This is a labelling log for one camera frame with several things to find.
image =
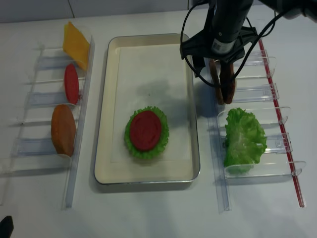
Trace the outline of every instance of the tray rim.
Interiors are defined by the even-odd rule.
[[[109,46],[111,45],[111,43],[117,39],[117,38],[138,38],[138,37],[155,37],[155,36],[179,36],[180,37],[180,33],[168,33],[168,34],[152,34],[152,35],[133,35],[133,36],[117,36],[112,38],[109,43],[108,43],[108,48],[107,48],[107,58],[106,58],[106,69],[105,69],[105,80],[106,81],[106,71],[107,71],[107,66],[108,66],[108,57],[109,57]],[[189,36],[186,34],[184,35],[184,39],[188,40]],[[192,58],[190,56],[187,56],[188,60],[190,62],[192,62]],[[188,65],[185,65],[186,70],[190,70]],[[102,99],[104,98],[104,93],[105,93],[105,86],[104,86],[104,90],[103,90],[103,96]],[[104,183],[104,182],[100,182],[97,177],[96,177],[96,160],[97,160],[97,148],[98,148],[98,141],[99,141],[99,133],[100,133],[100,124],[101,124],[101,115],[102,115],[102,108],[103,108],[103,100],[101,103],[101,112],[100,112],[100,120],[99,120],[99,125],[98,125],[98,134],[97,134],[97,142],[96,142],[96,149],[95,149],[95,161],[94,161],[94,178],[96,180],[96,182],[100,185],[129,185],[129,184],[164,184],[164,183],[192,183],[200,174],[201,171],[201,163],[200,163],[200,152],[199,152],[199,140],[198,140],[198,130],[197,130],[197,114],[196,114],[196,106],[194,106],[195,109],[195,130],[196,130],[196,138],[195,140],[197,141],[197,148],[198,148],[198,170],[196,173],[193,173],[193,177],[191,179],[180,179],[180,180],[158,180],[158,181],[134,181],[134,182],[110,182],[110,183]]]

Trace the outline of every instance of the red strip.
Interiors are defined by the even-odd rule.
[[[263,42],[262,42],[261,39],[259,40],[259,46],[260,46],[262,57],[267,57],[267,55],[265,53],[265,50],[264,50],[264,45],[263,45]],[[271,73],[270,73],[270,70],[269,70],[269,66],[268,66],[268,62],[267,62],[266,58],[264,58],[264,65],[265,65],[265,71],[266,71],[266,76],[267,76],[267,79],[268,79],[268,83],[273,83],[273,80],[272,80],[272,77],[271,77]],[[279,105],[278,105],[277,99],[274,99],[274,106],[276,107],[276,114],[277,114],[278,121],[281,121],[282,120],[282,114],[281,114],[280,109],[278,108]],[[280,124],[280,129],[281,129],[282,133],[286,132],[284,124]],[[287,152],[287,158],[288,158],[288,162],[293,162],[292,152]],[[289,164],[289,166],[290,166],[291,171],[295,170],[295,165],[293,163]],[[303,198],[303,195],[302,195],[301,187],[299,185],[299,181],[298,181],[298,177],[297,176],[293,176],[293,182],[294,182],[294,186],[295,186],[295,190],[296,190],[296,195],[297,195],[299,206],[300,207],[305,207],[304,198]]]

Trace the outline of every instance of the food item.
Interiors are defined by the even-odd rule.
[[[258,164],[267,148],[263,128],[253,113],[241,108],[231,109],[226,119],[226,157],[224,166]],[[245,173],[251,167],[234,168],[231,172]]]
[[[209,60],[209,69],[210,69],[210,74],[211,74],[213,83],[216,85],[220,85],[218,73],[217,73],[217,67],[216,67],[216,64],[215,64],[213,59]],[[223,105],[224,101],[223,101],[223,97],[222,97],[221,88],[214,88],[214,89],[216,92],[216,98],[217,98],[218,104]]]
[[[76,105],[79,98],[79,82],[76,68],[72,63],[66,67],[64,86],[67,100]]]
[[[227,83],[231,77],[234,75],[233,72],[233,63],[224,63],[220,61],[220,84]],[[232,103],[234,91],[236,88],[236,80],[234,79],[233,82],[231,82],[228,86],[221,88],[223,101],[226,104]]]
[[[164,151],[169,137],[166,115],[157,107],[134,112],[124,133],[125,144],[133,157],[151,159]]]
[[[75,134],[76,124],[70,108],[65,104],[56,106],[52,115],[51,136],[58,154],[73,155]]]
[[[87,71],[90,44],[84,35],[69,21],[64,26],[63,50],[71,56],[84,71]]]

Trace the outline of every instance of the tomato slice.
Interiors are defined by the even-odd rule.
[[[158,116],[151,111],[143,111],[131,121],[130,140],[140,151],[151,150],[158,143],[161,131]]]
[[[76,68],[72,63],[66,67],[64,85],[66,98],[69,103],[77,104],[79,99],[79,82]]]

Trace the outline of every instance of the table surface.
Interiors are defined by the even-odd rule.
[[[193,36],[202,29],[206,14],[205,9],[193,11],[185,33]],[[116,187],[96,185],[92,173],[94,138],[109,41],[116,36],[180,32],[185,15],[185,11],[178,11],[72,19],[75,25],[89,28],[96,43],[73,207],[61,210],[66,173],[12,177],[0,219],[13,216],[13,238],[316,237],[317,25],[304,17],[279,20],[263,42],[268,55],[278,60],[273,80],[279,89],[279,104],[292,109],[286,130],[291,136],[293,157],[308,164],[299,176],[307,208],[299,208],[293,182],[288,181],[231,186],[232,210],[219,213],[204,117],[197,121],[201,174],[186,190],[135,192],[131,188],[120,192]],[[258,30],[272,17],[272,10],[265,6],[253,6],[249,12]],[[19,49],[35,44],[47,30],[62,29],[65,22],[0,25],[1,72],[17,74],[19,69],[10,67],[10,60],[23,56]],[[54,44],[53,39],[46,41]],[[24,63],[16,60],[14,65]],[[194,84],[203,87],[199,79],[194,79]]]

